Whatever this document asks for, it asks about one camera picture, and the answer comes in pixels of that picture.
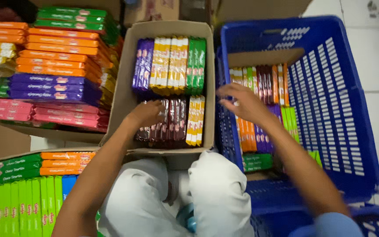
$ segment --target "white pants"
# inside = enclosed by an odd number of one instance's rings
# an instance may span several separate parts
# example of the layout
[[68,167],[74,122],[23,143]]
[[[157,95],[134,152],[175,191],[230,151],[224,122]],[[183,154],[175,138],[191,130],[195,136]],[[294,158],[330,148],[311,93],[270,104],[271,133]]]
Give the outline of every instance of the white pants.
[[[235,164],[205,151],[188,174],[196,236],[254,236],[246,177]],[[107,237],[194,236],[163,206],[167,195],[168,173],[162,159],[125,164],[100,209],[99,231]]]

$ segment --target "blue sleeve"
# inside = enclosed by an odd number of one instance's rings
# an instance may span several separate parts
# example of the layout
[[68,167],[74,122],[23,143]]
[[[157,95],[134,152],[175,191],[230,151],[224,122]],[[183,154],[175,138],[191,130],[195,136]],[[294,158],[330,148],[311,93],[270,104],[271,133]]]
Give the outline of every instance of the blue sleeve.
[[359,226],[340,213],[324,213],[315,219],[316,237],[363,237]]

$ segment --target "pink wafer package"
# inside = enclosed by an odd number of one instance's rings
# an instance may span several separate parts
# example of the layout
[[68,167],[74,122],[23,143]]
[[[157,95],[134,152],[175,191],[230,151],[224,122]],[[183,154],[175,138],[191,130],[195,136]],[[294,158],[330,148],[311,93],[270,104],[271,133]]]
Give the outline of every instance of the pink wafer package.
[[25,113],[0,112],[1,120],[29,121],[30,115]]
[[107,110],[104,110],[92,105],[86,105],[86,104],[35,103],[35,105],[36,107],[76,111],[76,112],[83,112],[83,113],[93,113],[93,114],[98,114],[98,115],[107,115],[110,113]]
[[108,115],[100,116],[96,113],[83,113],[83,112],[51,109],[51,108],[42,108],[42,107],[36,107],[34,109],[34,111],[37,114],[65,116],[68,118],[75,118],[75,119],[89,119],[89,120],[99,120],[99,121],[108,121],[109,120]]
[[19,100],[8,100],[8,99],[0,99],[0,105],[2,106],[18,106],[18,107],[29,107],[31,108],[33,104],[22,102]]
[[48,114],[35,114],[33,116],[35,120],[45,121],[45,122],[55,122],[59,124],[72,125],[72,126],[81,126],[81,127],[102,127],[107,126],[107,122],[81,119],[81,118],[68,118],[65,116],[56,116]]
[[32,107],[4,106],[0,105],[0,113],[25,113],[30,114]]

